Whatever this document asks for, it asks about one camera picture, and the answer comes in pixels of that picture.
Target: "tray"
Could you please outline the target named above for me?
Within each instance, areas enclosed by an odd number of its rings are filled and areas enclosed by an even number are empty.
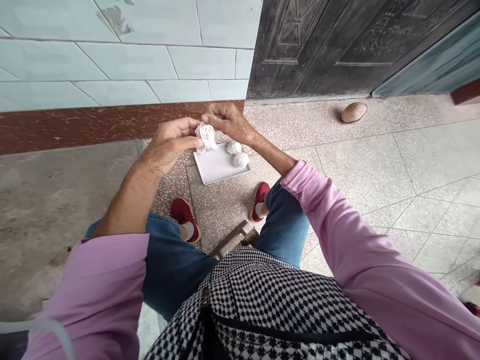
[[[234,157],[227,152],[227,142],[218,144],[218,150],[206,151],[203,154],[193,153],[196,166],[200,172],[201,181],[205,184],[213,184],[235,176],[249,173],[250,163],[243,168],[234,166]]]

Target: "red shoe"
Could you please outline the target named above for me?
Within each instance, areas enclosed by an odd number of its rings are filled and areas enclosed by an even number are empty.
[[[171,202],[170,205],[170,217],[177,220],[180,225],[191,222],[193,224],[193,235],[187,240],[187,243],[194,244],[200,240],[202,234],[200,229],[195,223],[194,216],[192,215],[192,208],[190,204],[183,198],[177,197]]]
[[[256,187],[255,193],[255,204],[253,204],[253,208],[250,211],[250,220],[254,223],[259,223],[265,218],[259,218],[257,212],[255,211],[257,204],[263,204],[265,202],[265,197],[270,191],[270,185],[268,185],[265,181],[261,182]]]

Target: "leg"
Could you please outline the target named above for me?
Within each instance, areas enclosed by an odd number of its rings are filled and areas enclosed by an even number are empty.
[[[100,223],[93,223],[88,237]],[[218,260],[182,240],[179,223],[151,213],[146,223],[150,234],[145,258],[146,275],[143,281],[145,303],[167,321],[188,299]]]
[[[310,222],[298,200],[280,185],[281,180],[265,197],[269,213],[255,248],[299,268]]]

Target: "concrete floor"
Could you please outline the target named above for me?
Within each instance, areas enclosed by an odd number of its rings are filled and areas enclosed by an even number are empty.
[[[349,101],[246,106],[244,113],[275,145],[331,177],[370,225],[459,295],[480,270],[480,104],[454,106],[447,95],[365,102],[367,115],[350,125],[338,121]],[[217,140],[226,139],[219,134]],[[102,216],[147,143],[0,156],[0,320],[41,308],[59,279],[66,248]],[[160,184],[152,210],[167,215],[175,197],[190,201],[202,231],[199,246],[211,252],[248,218],[256,185],[278,178],[248,151],[249,174],[207,186],[185,153]],[[330,274],[312,231],[300,265]],[[144,306],[142,353],[163,326]]]

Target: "terrazzo floor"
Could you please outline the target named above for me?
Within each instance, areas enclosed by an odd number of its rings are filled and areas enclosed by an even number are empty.
[[[280,149],[331,177],[379,234],[459,295],[480,270],[480,104],[454,106],[448,95],[363,101],[368,112],[356,124],[338,117],[351,100],[246,105],[244,114]],[[217,134],[217,142],[227,140]],[[183,154],[152,210],[168,215],[175,197],[187,199],[202,231],[199,247],[210,253],[248,219],[257,184],[279,177],[247,152],[250,173],[211,185],[203,185],[192,154]],[[260,232],[263,223],[248,226]],[[310,229],[300,266],[331,275],[318,243]]]

